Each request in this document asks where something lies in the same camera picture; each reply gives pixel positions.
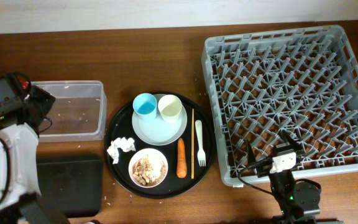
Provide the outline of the light grey round plate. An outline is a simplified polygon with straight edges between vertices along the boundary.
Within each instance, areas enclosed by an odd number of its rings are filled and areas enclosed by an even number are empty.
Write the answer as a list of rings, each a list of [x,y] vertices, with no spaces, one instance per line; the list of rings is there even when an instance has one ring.
[[[187,120],[186,109],[182,105],[181,113],[175,123],[164,121],[159,112],[157,112],[157,117],[151,121],[144,121],[133,112],[132,127],[143,142],[153,146],[164,146],[181,137],[185,132]]]

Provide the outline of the grey plastic dishwasher rack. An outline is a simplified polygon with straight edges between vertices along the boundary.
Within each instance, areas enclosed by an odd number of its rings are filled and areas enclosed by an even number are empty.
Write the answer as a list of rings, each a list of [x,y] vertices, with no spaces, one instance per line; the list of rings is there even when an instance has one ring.
[[[210,37],[201,58],[222,182],[265,182],[246,170],[285,130],[302,148],[297,179],[358,171],[358,62],[341,26]]]

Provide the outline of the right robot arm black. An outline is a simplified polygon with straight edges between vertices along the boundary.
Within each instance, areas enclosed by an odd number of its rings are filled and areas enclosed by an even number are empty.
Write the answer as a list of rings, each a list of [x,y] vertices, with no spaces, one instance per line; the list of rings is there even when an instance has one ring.
[[[269,192],[244,180],[241,182],[275,198],[282,214],[274,216],[273,223],[317,223],[321,185],[310,179],[294,178],[292,169],[303,158],[302,148],[286,131],[280,131],[280,137],[284,143],[274,146],[272,155],[259,161],[248,142],[247,165],[237,173],[237,178],[241,179],[246,170],[255,170],[257,177],[269,178]]]

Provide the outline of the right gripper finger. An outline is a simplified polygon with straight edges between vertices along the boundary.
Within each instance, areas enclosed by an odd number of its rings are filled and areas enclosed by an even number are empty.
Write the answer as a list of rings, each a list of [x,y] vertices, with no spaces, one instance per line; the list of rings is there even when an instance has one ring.
[[[301,146],[290,137],[290,135],[285,131],[282,130],[282,136],[285,142],[289,143],[289,146],[295,151],[295,152],[301,152],[302,148]]]
[[[255,163],[254,152],[249,140],[246,141],[246,144],[247,144],[247,164],[252,165],[253,163]]]

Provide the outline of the white paper napkin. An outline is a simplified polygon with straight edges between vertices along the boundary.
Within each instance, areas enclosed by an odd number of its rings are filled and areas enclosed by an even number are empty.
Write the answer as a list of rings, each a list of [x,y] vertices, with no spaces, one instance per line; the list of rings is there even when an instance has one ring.
[[[107,149],[107,153],[112,159],[112,164],[119,162],[119,150],[122,152],[136,151],[135,141],[133,138],[117,138],[111,141],[111,145]]]

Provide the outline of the cream plastic cup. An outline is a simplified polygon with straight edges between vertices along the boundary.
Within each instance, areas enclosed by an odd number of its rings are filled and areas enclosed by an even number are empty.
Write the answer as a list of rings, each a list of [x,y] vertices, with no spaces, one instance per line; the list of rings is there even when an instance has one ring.
[[[157,108],[164,121],[175,123],[181,113],[182,103],[175,95],[164,95],[159,99]]]

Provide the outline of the food scraps and rice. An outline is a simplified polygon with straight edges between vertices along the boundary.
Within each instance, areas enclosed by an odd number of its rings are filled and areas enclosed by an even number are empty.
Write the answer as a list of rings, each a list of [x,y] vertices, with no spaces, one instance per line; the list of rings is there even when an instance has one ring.
[[[141,187],[154,187],[161,183],[167,173],[167,167],[158,157],[145,155],[135,162],[132,176]]]

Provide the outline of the light blue plastic cup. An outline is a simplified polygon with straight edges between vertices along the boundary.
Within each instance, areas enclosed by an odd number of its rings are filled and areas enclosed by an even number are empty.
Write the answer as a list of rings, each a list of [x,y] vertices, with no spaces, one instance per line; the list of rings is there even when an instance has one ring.
[[[137,95],[132,107],[138,117],[144,121],[151,121],[157,117],[157,99],[150,93]]]

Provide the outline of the clear plastic waste bin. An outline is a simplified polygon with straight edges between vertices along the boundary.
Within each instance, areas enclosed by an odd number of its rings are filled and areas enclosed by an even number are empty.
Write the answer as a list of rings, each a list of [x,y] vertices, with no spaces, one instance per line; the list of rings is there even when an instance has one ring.
[[[55,97],[39,128],[40,142],[99,141],[104,138],[107,97],[97,80],[44,81],[33,84]]]

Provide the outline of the round black serving tray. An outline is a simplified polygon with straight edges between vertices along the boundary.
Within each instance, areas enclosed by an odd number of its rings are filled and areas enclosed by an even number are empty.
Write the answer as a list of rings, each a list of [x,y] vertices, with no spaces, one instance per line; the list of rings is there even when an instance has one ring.
[[[153,121],[144,121],[137,117],[132,102],[124,105],[110,122],[104,137],[104,149],[117,138],[132,138],[136,151],[120,152],[117,164],[105,152],[107,167],[113,177],[126,190],[141,197],[163,199],[181,195],[195,187],[206,175],[216,154],[214,131],[202,108],[194,101],[178,95],[183,108],[176,123],[166,123],[158,115]],[[203,149],[206,153],[206,165],[201,167],[195,160],[195,176],[191,177],[191,120],[200,120],[203,125]],[[177,142],[184,140],[188,174],[185,178],[177,177]],[[132,180],[129,169],[133,166],[131,159],[143,149],[155,149],[167,160],[167,174],[160,184],[146,187]]]

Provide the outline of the pink bowl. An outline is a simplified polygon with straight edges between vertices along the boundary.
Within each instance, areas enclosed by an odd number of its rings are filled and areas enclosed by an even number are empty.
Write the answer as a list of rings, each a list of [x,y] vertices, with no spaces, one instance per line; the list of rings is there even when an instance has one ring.
[[[152,148],[141,149],[129,161],[129,177],[141,188],[153,188],[163,182],[168,172],[166,157]]]

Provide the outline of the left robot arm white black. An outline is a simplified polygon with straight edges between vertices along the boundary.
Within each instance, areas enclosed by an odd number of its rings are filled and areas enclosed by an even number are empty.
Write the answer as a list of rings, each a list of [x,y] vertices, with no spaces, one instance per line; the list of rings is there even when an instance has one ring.
[[[68,223],[42,199],[36,151],[55,97],[21,72],[0,77],[0,223]]]

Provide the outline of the orange carrot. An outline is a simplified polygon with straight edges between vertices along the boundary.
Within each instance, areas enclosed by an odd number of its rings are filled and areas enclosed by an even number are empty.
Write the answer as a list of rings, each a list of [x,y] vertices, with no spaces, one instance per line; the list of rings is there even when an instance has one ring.
[[[177,153],[177,177],[183,179],[187,175],[187,164],[185,157],[185,143],[182,138],[178,139]]]

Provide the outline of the black rectangular waste tray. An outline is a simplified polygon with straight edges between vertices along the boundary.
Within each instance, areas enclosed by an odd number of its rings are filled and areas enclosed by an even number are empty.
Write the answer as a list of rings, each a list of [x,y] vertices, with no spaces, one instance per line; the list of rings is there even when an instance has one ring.
[[[101,210],[103,161],[99,155],[37,159],[42,198],[68,218],[93,217]]]

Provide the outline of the white plastic fork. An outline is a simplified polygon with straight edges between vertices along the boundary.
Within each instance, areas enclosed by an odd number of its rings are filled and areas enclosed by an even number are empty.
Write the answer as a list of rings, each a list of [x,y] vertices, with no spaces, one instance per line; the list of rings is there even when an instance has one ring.
[[[198,140],[198,152],[197,152],[198,164],[200,167],[204,167],[206,165],[206,154],[203,149],[203,124],[201,120],[195,121],[195,129],[196,129],[196,136]]]

